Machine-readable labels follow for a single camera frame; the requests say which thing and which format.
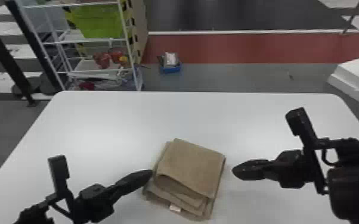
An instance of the folded towel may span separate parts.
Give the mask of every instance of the folded towel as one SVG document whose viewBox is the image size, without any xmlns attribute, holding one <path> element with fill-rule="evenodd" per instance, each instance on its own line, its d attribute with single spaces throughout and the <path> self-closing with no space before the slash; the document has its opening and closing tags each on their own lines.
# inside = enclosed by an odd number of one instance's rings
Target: folded towel
<svg viewBox="0 0 359 224">
<path fill-rule="evenodd" d="M 151 201 L 181 208 L 180 214 L 189 219 L 209 219 L 224 163 L 218 152 L 174 139 L 166 144 L 144 194 Z"/>
</svg>

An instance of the blue container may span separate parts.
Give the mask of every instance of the blue container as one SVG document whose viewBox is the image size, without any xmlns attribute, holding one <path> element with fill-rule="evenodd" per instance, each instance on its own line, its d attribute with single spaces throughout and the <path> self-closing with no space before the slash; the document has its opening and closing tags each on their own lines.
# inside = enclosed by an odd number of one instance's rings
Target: blue container
<svg viewBox="0 0 359 224">
<path fill-rule="evenodd" d="M 182 63 L 179 63 L 179 65 L 171 68 L 164 68 L 163 66 L 160 66 L 160 72 L 163 74 L 171 74 L 181 71 Z"/>
</svg>

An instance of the metal pole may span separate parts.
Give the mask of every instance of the metal pole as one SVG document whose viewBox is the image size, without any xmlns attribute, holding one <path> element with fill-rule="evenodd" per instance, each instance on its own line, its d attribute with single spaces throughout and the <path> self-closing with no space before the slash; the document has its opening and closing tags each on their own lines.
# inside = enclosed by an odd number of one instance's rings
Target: metal pole
<svg viewBox="0 0 359 224">
<path fill-rule="evenodd" d="M 15 1 L 6 1 L 5 5 L 15 18 L 19 28 L 21 29 L 22 33 L 24 34 L 25 38 L 27 39 L 30 47 L 32 48 L 33 52 L 35 53 L 36 57 L 38 58 L 43 70 L 45 71 L 45 74 L 49 78 L 52 85 L 58 90 L 61 90 L 61 86 L 55 77 L 55 74 L 53 72 L 53 69 L 48 64 L 47 60 L 45 59 L 46 55 L 42 52 L 42 47 L 40 46 L 39 42 L 36 41 L 35 34 L 32 33 L 29 29 L 29 27 L 26 25 L 20 11 L 18 8 L 18 5 Z"/>
<path fill-rule="evenodd" d="M 31 96 L 32 87 L 29 81 L 26 79 L 20 67 L 18 66 L 17 62 L 13 59 L 13 56 L 11 56 L 11 54 L 8 52 L 7 48 L 5 47 L 1 39 L 0 39 L 0 63 L 7 71 L 7 73 L 10 75 L 14 83 L 21 90 L 24 97 L 26 97 L 26 99 L 29 102 L 29 105 L 30 106 L 36 105 L 35 100 L 33 100 Z"/>
<path fill-rule="evenodd" d="M 354 13 L 351 15 L 351 18 L 349 18 L 349 21 L 348 21 L 348 25 L 346 26 L 346 28 L 342 31 L 342 35 L 346 34 L 347 31 L 349 30 L 349 27 L 352 25 L 352 22 L 354 21 L 356 15 L 358 14 L 359 12 L 359 2 L 358 4 L 356 5 L 355 7 L 355 10 L 354 10 Z"/>
</svg>

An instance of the metal shelf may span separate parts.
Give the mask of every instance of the metal shelf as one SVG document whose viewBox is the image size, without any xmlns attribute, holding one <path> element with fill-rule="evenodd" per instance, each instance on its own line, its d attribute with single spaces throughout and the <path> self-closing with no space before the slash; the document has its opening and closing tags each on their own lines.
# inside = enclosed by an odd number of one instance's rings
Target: metal shelf
<svg viewBox="0 0 359 224">
<path fill-rule="evenodd" d="M 112 4 L 118 4 L 118 1 L 62 4 L 59 0 L 54 0 L 46 4 L 25 5 L 23 6 L 23 8 L 55 8 L 55 7 L 76 7 L 76 6 L 86 6 L 86 5 L 112 5 Z"/>
<path fill-rule="evenodd" d="M 87 5 L 111 5 L 116 4 L 120 15 L 120 29 L 122 34 L 118 38 L 86 38 L 80 29 L 72 29 L 67 21 L 67 14 L 62 7 L 81 7 Z M 105 80 L 122 80 L 126 76 L 132 76 L 133 87 L 140 91 L 143 85 L 143 77 L 136 64 L 139 63 L 135 40 L 136 27 L 132 24 L 132 11 L 126 0 L 98 1 L 88 3 L 62 4 L 60 0 L 53 0 L 39 5 L 37 0 L 27 0 L 27 5 L 21 6 L 23 17 L 27 21 L 36 40 L 41 44 L 41 50 L 46 56 L 47 62 L 52 67 L 56 77 L 66 74 L 69 82 L 60 84 L 62 89 L 66 85 L 76 83 L 78 79 L 98 78 Z M 48 36 L 41 38 L 40 33 Z M 110 49 L 120 49 L 128 57 L 128 67 L 113 64 L 106 69 L 100 69 L 92 56 L 98 52 L 108 52 Z M 55 55 L 49 55 L 48 51 L 55 51 Z"/>
<path fill-rule="evenodd" d="M 64 43 L 92 43 L 92 42 L 112 42 L 125 41 L 125 38 L 86 38 L 80 30 L 66 30 L 58 37 L 59 41 L 45 42 L 45 45 L 64 44 Z"/>
</svg>

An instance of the green basket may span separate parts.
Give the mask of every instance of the green basket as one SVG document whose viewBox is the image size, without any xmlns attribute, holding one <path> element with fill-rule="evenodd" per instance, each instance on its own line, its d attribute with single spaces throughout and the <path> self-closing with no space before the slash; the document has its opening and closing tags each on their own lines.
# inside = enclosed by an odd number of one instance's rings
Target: green basket
<svg viewBox="0 0 359 224">
<path fill-rule="evenodd" d="M 72 10 L 72 20 L 85 38 L 122 38 L 117 5 L 89 5 Z"/>
</svg>

